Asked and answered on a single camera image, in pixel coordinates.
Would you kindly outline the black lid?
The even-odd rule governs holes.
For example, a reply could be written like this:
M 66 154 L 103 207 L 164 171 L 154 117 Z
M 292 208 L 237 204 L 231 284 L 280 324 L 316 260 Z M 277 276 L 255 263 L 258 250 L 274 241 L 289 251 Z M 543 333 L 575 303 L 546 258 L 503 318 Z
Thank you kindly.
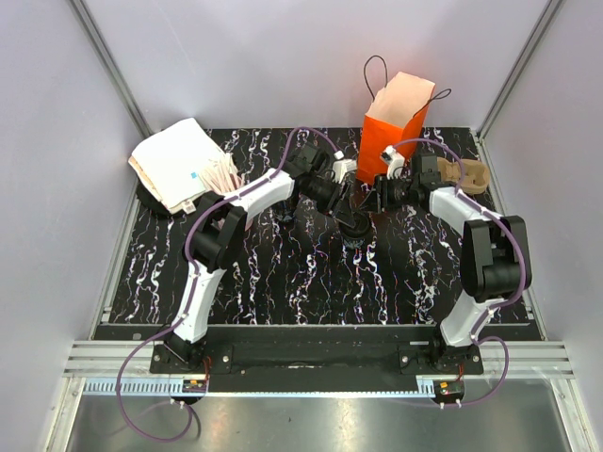
M 345 223 L 339 224 L 341 233 L 348 239 L 365 238 L 371 230 L 370 217 L 362 212 L 355 212 L 353 218 L 354 224 L 352 226 Z

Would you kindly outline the orange paper bag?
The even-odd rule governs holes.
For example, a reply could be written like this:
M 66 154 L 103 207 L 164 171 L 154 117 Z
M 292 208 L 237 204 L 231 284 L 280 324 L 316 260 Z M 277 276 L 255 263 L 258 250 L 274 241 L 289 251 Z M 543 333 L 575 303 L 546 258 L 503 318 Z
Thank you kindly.
M 436 91 L 433 81 L 409 73 L 384 77 L 383 87 L 369 93 L 357 160 L 356 178 L 369 185 L 387 171 L 382 154 L 388 146 L 405 160 L 413 155 L 430 105 L 451 94 L 451 89 Z

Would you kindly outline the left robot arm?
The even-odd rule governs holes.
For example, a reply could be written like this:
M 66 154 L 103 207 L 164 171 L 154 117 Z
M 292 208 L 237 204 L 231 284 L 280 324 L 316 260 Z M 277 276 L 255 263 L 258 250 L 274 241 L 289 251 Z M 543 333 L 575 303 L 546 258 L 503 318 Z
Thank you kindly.
M 163 336 L 171 362 L 179 370 L 191 373 L 202 365 L 209 313 L 220 280 L 242 251 L 246 227 L 266 209 L 273 209 L 279 221 L 290 221 L 299 197 L 304 196 L 315 203 L 319 213 L 336 222 L 346 247 L 363 245 L 370 219 L 351 207 L 351 184 L 346 181 L 356 170 L 357 163 L 342 153 L 330 156 L 305 144 L 277 168 L 226 196 L 213 191 L 202 195 L 200 215 L 184 245 L 188 261 L 185 291 Z

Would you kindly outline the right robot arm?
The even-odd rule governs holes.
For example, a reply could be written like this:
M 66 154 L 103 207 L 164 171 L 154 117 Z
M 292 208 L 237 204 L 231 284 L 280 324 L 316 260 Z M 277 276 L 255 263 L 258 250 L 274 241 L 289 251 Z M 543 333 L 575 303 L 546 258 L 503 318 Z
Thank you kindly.
M 421 207 L 462 238 L 462 292 L 436 327 L 429 343 L 433 370 L 448 373 L 471 358 L 483 327 L 504 305 L 518 301 L 531 283 L 525 221 L 503 217 L 474 202 L 453 181 L 443 179 L 433 154 L 411 160 L 411 176 L 400 175 L 406 160 L 394 147 L 381 154 L 386 173 L 375 176 L 361 209 L 381 213 L 403 205 Z

